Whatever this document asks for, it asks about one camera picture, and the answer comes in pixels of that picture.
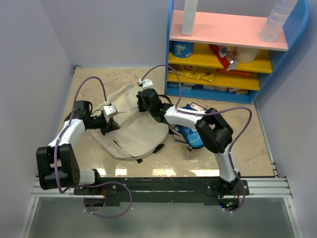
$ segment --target beige bag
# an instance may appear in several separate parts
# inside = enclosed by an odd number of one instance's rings
[[[137,83],[128,84],[109,98],[119,112],[114,116],[119,130],[106,135],[102,135],[99,130],[91,130],[93,137],[116,158],[144,158],[168,136],[168,125],[156,122],[147,112],[138,111],[136,95],[140,90]]]

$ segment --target yellow shelf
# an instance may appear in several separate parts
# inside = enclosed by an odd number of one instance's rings
[[[258,91],[260,89],[258,75],[253,73],[251,77],[243,77],[240,75],[232,75],[226,73],[216,73],[213,82],[207,82],[204,80],[195,80],[191,78],[186,78],[179,76],[182,83],[193,83],[200,85],[210,85],[210,86],[221,86],[228,88],[240,88]],[[167,75],[168,82],[178,82],[175,74],[169,73]]]
[[[188,64],[211,68],[223,68],[217,56],[212,52],[208,44],[195,43],[194,52],[188,58],[177,58],[169,53],[168,63]],[[272,66],[269,60],[268,50],[260,50],[252,63],[239,63],[236,70],[272,73]]]

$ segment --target cable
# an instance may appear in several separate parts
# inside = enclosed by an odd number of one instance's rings
[[[101,184],[97,184],[97,185],[84,185],[83,187],[90,187],[90,188],[94,188],[94,187],[101,187],[101,186],[105,186],[105,185],[108,185],[108,184],[117,184],[117,185],[120,185],[122,187],[125,188],[125,190],[127,190],[127,192],[129,193],[129,196],[130,196],[130,202],[129,202],[129,206],[127,207],[127,209],[125,209],[122,213],[118,214],[118,215],[114,215],[114,216],[109,216],[109,215],[102,215],[102,214],[98,214],[98,213],[95,213],[95,212],[92,212],[92,211],[89,211],[87,206],[86,206],[86,199],[84,199],[84,208],[85,210],[84,211],[88,211],[90,214],[92,215],[95,215],[97,217],[103,217],[103,218],[116,218],[116,217],[121,217],[123,216],[124,214],[126,214],[130,208],[132,207],[132,194],[131,194],[131,191],[130,189],[128,189],[128,187],[120,182],[104,182],[104,183],[101,183]]]
[[[61,137],[64,135],[64,133],[67,131],[67,129],[71,126],[71,121],[73,120],[73,116],[74,116],[74,111],[75,111],[75,104],[76,104],[76,100],[77,100],[77,96],[79,94],[79,91],[81,89],[81,87],[84,85],[85,82],[87,82],[89,79],[92,79],[92,78],[95,78],[97,79],[101,86],[102,86],[102,89],[103,89],[103,93],[104,93],[104,98],[105,98],[105,102],[107,101],[107,98],[106,98],[106,90],[105,90],[105,86],[103,84],[103,82],[101,81],[100,78],[96,77],[96,76],[91,76],[91,77],[88,77],[86,78],[78,87],[77,91],[76,91],[76,94],[75,94],[75,97],[74,97],[74,101],[73,101],[73,107],[72,107],[72,110],[71,110],[71,114],[70,114],[70,118],[69,118],[69,123],[68,125],[60,132],[57,140],[56,140],[56,144],[55,144],[55,148],[54,148],[54,171],[55,171],[55,177],[56,177],[56,184],[57,184],[57,188],[59,190],[60,193],[65,193],[69,188],[65,188],[65,190],[62,190],[61,189],[61,185],[60,185],[60,180],[59,180],[59,175],[58,175],[58,168],[57,168],[57,149],[58,149],[58,145],[59,145],[59,142],[61,140]],[[131,194],[131,191],[128,189],[127,186],[125,186],[124,184],[122,183],[119,183],[119,182],[105,182],[105,183],[101,183],[101,184],[98,184],[98,185],[85,185],[84,187],[100,187],[100,186],[105,186],[107,184],[118,184],[118,185],[121,185],[123,186],[129,193],[130,195],[130,203],[129,203],[129,206],[128,208],[123,211],[121,214],[118,214],[118,215],[115,215],[115,216],[108,216],[108,215],[101,215],[101,214],[98,214],[98,213],[94,213],[94,212],[91,212],[87,209],[86,207],[86,200],[84,200],[84,207],[85,207],[85,211],[89,211],[90,214],[93,214],[95,216],[98,216],[98,217],[104,217],[104,218],[116,218],[116,217],[120,217],[124,214],[126,214],[131,206],[132,206],[132,194]]]
[[[96,109],[96,110],[94,110],[93,113],[91,113],[91,115],[95,114],[95,112],[98,112],[98,111],[103,112],[101,109]]]
[[[177,77],[177,80],[178,80],[178,86],[179,86],[179,97],[178,97],[178,101],[177,103],[175,104],[175,109],[180,112],[180,113],[184,113],[184,114],[188,114],[188,115],[193,115],[193,116],[214,116],[214,115],[218,115],[218,114],[221,114],[221,113],[226,113],[226,112],[229,112],[229,111],[232,111],[232,110],[237,110],[237,109],[245,109],[249,112],[249,118],[248,118],[248,121],[246,122],[246,124],[244,125],[244,127],[242,128],[242,130],[240,131],[240,133],[236,136],[236,138],[231,142],[230,146],[229,146],[229,149],[228,149],[228,157],[229,157],[229,161],[230,161],[230,164],[231,164],[231,168],[233,170],[233,172],[235,173],[236,177],[238,178],[239,182],[241,183],[242,185],[242,189],[243,189],[243,198],[242,198],[242,201],[240,203],[240,205],[234,209],[233,211],[230,211],[230,213],[234,213],[234,212],[237,212],[244,204],[244,201],[245,201],[245,196],[246,196],[246,191],[245,191],[245,188],[244,188],[244,184],[241,180],[241,178],[239,177],[238,173],[236,172],[235,170],[235,167],[233,165],[233,161],[232,161],[232,156],[231,156],[231,150],[232,150],[232,147],[233,145],[236,143],[236,141],[240,138],[240,136],[244,133],[244,131],[247,129],[248,125],[250,124],[250,121],[252,119],[252,111],[250,108],[247,108],[247,107],[233,107],[233,108],[228,108],[228,109],[225,109],[225,110],[222,110],[222,111],[218,111],[218,112],[214,112],[214,113],[205,113],[205,112],[196,112],[196,113],[192,113],[192,112],[187,112],[187,111],[182,111],[181,109],[178,108],[178,104],[180,103],[180,100],[181,100],[181,97],[182,97],[182,89],[181,89],[181,83],[180,83],[180,79],[179,79],[179,76],[178,76],[178,73],[169,65],[167,64],[159,64],[157,66],[154,66],[152,67],[148,72],[145,73],[145,75],[142,77],[142,81],[144,80],[144,78],[155,68],[157,67],[161,67],[161,66],[164,66],[164,67],[168,67],[170,68],[176,75]]]
[[[76,94],[75,94],[75,97],[74,97],[74,101],[73,101],[73,107],[72,107],[72,110],[71,110],[71,114],[70,114],[70,118],[69,118],[69,123],[68,125],[59,133],[59,136],[56,140],[56,144],[55,144],[55,147],[54,147],[54,172],[55,172],[55,176],[56,176],[56,184],[57,184],[57,188],[59,190],[60,193],[65,193],[69,187],[65,188],[64,190],[62,190],[61,188],[61,185],[60,185],[60,180],[59,180],[59,175],[58,175],[58,167],[57,167],[57,149],[58,149],[58,145],[59,145],[59,142],[62,138],[62,136],[64,135],[64,133],[67,131],[67,129],[70,127],[71,125],[71,121],[73,120],[73,117],[74,117],[74,111],[75,111],[75,105],[76,105],[76,100],[77,100],[77,96],[79,94],[79,91],[81,89],[81,87],[84,85],[85,82],[87,82],[89,79],[92,79],[92,78],[95,78],[97,79],[100,84],[101,84],[101,87],[103,89],[103,93],[104,93],[104,98],[105,98],[105,101],[107,101],[107,97],[106,97],[106,90],[105,90],[105,86],[103,84],[103,82],[101,81],[100,78],[96,77],[96,76],[91,76],[91,77],[88,77],[86,78],[84,81],[82,81],[82,83],[79,85],[77,91],[76,91]]]
[[[89,110],[89,114],[91,114],[93,112],[93,104],[91,102],[88,102],[89,106],[90,106],[90,110]]]
[[[231,202],[233,202],[233,201],[234,201],[234,199],[236,198],[236,196],[237,196],[237,191],[235,191],[235,192],[234,192],[234,197],[233,197],[233,199],[232,199],[232,201],[231,201]]]
[[[167,64],[159,64],[159,65],[157,65],[157,66],[154,66],[154,67],[150,68],[149,71],[144,74],[144,76],[142,77],[141,81],[143,81],[143,80],[145,79],[145,77],[146,77],[153,69],[155,69],[155,68],[157,68],[157,67],[167,67],[167,68],[169,68],[170,70],[172,70],[172,71],[175,73],[176,77],[177,77],[178,86],[179,86],[179,97],[178,97],[177,103],[175,104],[175,107],[177,108],[177,106],[178,106],[178,104],[179,104],[179,102],[180,102],[180,100],[181,100],[181,97],[182,97],[182,90],[181,90],[182,85],[181,85],[181,83],[180,83],[180,79],[179,79],[178,73],[176,72],[175,69],[173,69],[171,66],[169,66],[169,65],[167,65]]]
[[[168,100],[169,103],[173,104],[172,101],[170,100],[170,98],[164,94],[158,94],[159,97],[165,98],[166,100]]]

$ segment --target blue package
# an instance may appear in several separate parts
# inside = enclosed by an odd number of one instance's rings
[[[193,42],[172,41],[171,44],[171,52],[175,57],[187,58],[193,53]]]
[[[183,108],[196,111],[189,104],[187,104]],[[201,138],[196,130],[193,130],[189,127],[182,126],[182,125],[175,125],[174,129],[176,127],[178,128],[178,132],[183,136],[183,138],[185,139],[187,144],[189,144],[193,149],[200,149],[200,148],[204,147],[204,144],[203,144],[203,142],[202,142],[202,140],[201,140]]]

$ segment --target water bottle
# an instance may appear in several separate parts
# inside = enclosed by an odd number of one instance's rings
[[[276,39],[296,3],[297,0],[277,0],[260,33],[261,40],[272,42]]]

